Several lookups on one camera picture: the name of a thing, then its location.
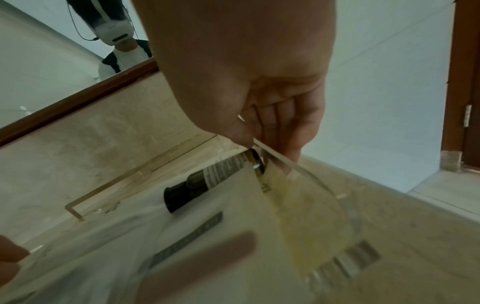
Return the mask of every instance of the bottle label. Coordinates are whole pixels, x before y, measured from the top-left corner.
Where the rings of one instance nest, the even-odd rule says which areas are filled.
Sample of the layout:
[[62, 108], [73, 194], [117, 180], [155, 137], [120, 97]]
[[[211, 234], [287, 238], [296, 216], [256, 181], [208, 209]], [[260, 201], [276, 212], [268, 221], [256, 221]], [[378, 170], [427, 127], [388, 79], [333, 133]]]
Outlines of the bottle label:
[[240, 171], [248, 162], [245, 153], [240, 153], [226, 160], [218, 162], [203, 170], [203, 177], [205, 179], [206, 186], [209, 189], [217, 186], [234, 173]]

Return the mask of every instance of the neck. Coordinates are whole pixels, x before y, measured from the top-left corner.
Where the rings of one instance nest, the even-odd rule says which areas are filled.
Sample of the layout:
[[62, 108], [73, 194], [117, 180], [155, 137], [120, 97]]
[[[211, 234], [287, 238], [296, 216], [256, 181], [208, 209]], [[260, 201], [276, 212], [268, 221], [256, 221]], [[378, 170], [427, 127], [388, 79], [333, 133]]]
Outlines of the neck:
[[129, 38], [115, 45], [115, 49], [119, 50], [120, 52], [130, 52], [136, 49], [138, 45], [139, 44], [135, 39]]

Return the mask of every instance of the door hinge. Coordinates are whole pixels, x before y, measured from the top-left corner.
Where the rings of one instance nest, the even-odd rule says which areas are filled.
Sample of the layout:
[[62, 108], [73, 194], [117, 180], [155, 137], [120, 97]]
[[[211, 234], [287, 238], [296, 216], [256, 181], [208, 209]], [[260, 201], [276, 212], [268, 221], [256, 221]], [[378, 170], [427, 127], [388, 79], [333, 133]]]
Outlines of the door hinge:
[[472, 114], [472, 105], [465, 107], [465, 115], [463, 117], [463, 127], [468, 128], [470, 126], [470, 115]]

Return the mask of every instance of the black bottle cap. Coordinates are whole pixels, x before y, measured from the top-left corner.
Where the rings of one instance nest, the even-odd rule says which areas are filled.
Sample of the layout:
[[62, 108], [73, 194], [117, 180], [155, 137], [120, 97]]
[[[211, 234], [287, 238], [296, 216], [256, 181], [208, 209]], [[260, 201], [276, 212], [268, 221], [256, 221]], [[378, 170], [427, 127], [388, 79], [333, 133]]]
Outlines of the black bottle cap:
[[180, 209], [192, 200], [190, 191], [187, 188], [187, 183], [183, 182], [173, 187], [165, 189], [163, 192], [163, 199], [165, 206], [170, 213]]

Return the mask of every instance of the bottle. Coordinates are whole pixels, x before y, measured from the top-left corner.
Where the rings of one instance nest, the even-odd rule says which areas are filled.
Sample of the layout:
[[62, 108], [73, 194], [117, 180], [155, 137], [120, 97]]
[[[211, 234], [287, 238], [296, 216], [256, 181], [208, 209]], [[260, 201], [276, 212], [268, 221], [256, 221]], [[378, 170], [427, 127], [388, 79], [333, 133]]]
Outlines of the bottle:
[[249, 162], [257, 176], [265, 172], [264, 164], [254, 149], [220, 161], [203, 170], [192, 173], [185, 182], [165, 189], [163, 198], [170, 213], [175, 212], [196, 197], [217, 186], [234, 173], [240, 171]]

